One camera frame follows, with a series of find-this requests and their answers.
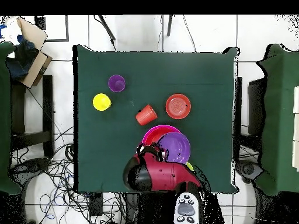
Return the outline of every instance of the controller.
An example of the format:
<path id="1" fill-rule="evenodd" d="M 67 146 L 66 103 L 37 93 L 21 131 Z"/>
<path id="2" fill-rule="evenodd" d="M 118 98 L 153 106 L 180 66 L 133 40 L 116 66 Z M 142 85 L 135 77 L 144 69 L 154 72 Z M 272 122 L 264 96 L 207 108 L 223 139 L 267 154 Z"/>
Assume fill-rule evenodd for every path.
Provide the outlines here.
<path id="1" fill-rule="evenodd" d="M 176 200 L 174 224 L 199 224 L 199 202 L 189 192 L 181 193 Z"/>

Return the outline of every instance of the table leg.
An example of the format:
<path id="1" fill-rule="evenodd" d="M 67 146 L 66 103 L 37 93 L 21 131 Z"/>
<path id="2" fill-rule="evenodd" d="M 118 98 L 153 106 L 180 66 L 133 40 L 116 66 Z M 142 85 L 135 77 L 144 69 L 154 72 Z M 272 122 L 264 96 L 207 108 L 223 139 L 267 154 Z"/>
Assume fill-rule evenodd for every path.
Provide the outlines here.
<path id="1" fill-rule="evenodd" d="M 168 18 L 167 36 L 170 36 L 170 35 L 171 35 L 172 16 L 173 16 L 173 15 L 169 15 L 169 18 Z"/>

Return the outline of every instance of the floor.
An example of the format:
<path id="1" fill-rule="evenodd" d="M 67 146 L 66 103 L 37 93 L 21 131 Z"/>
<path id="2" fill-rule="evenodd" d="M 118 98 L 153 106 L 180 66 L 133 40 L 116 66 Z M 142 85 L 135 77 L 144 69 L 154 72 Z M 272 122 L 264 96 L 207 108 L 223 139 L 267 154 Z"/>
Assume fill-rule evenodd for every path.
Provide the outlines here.
<path id="1" fill-rule="evenodd" d="M 241 50 L 238 65 L 238 76 L 243 77 L 242 86 L 242 133 L 247 133 L 248 98 L 247 85 L 249 81 L 263 77 L 262 70 L 255 64 L 263 59 L 266 47 L 273 43 L 283 43 L 293 51 L 299 49 L 298 17 L 275 15 L 186 15 L 187 25 L 192 34 L 197 52 L 221 53 L 227 47 L 238 47 Z M 33 16 L 24 18 L 34 23 Z M 105 16 L 110 29 L 116 37 L 117 51 L 162 51 L 161 15 L 123 15 Z M 88 46 L 96 51 L 113 51 L 103 26 L 93 16 L 68 16 L 68 27 L 63 16 L 46 16 L 46 33 L 48 39 L 65 40 L 61 42 L 46 42 L 42 51 L 53 57 L 46 70 L 46 75 L 53 76 L 54 84 L 54 121 L 55 137 L 73 126 L 73 74 L 72 45 Z M 192 52 L 194 51 L 188 30 L 182 15 L 175 15 L 172 22 L 171 36 L 167 37 L 168 15 L 164 16 L 164 51 Z M 42 103 L 41 83 L 32 87 L 31 92 L 38 102 Z M 41 131 L 42 110 L 29 92 L 26 92 L 26 131 Z M 57 139 L 55 147 L 73 142 L 71 128 Z M 56 154 L 56 159 L 63 159 L 63 152 Z M 30 147 L 25 159 L 43 157 L 41 145 Z M 235 184 L 239 192 L 234 195 L 218 194 L 222 214 L 226 224 L 253 224 L 255 217 L 255 195 L 251 184 L 243 183 L 239 175 L 235 176 Z M 54 191 L 53 182 L 49 176 L 42 174 L 34 178 L 27 189 L 26 212 L 30 219 L 42 224 L 89 224 L 76 209 L 68 209 L 68 205 L 57 200 L 48 214 L 56 217 L 46 217 L 49 198 Z M 106 199 L 112 193 L 105 193 Z M 105 203 L 109 209 L 112 201 Z M 120 220 L 116 214 L 114 220 Z"/>

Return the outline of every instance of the red plate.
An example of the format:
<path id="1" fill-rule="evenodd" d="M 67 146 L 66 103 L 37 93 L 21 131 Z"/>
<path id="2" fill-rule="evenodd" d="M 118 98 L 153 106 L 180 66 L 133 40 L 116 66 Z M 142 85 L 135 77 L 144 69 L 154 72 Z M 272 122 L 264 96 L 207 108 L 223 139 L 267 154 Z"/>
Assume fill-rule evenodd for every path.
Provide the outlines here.
<path id="1" fill-rule="evenodd" d="M 176 120 L 185 118 L 191 110 L 191 102 L 183 94 L 174 94 L 166 102 L 166 112 Z"/>

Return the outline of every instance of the purple plate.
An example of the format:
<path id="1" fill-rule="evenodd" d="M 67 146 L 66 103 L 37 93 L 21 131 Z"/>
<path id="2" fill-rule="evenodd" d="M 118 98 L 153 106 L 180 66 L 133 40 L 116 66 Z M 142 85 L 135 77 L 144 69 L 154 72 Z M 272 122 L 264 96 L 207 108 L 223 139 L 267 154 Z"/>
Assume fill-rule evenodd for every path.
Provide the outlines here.
<path id="1" fill-rule="evenodd" d="M 165 134 L 158 141 L 160 148 L 166 150 L 168 156 L 167 162 L 186 163 L 190 158 L 190 143 L 188 139 L 178 132 L 170 132 Z"/>

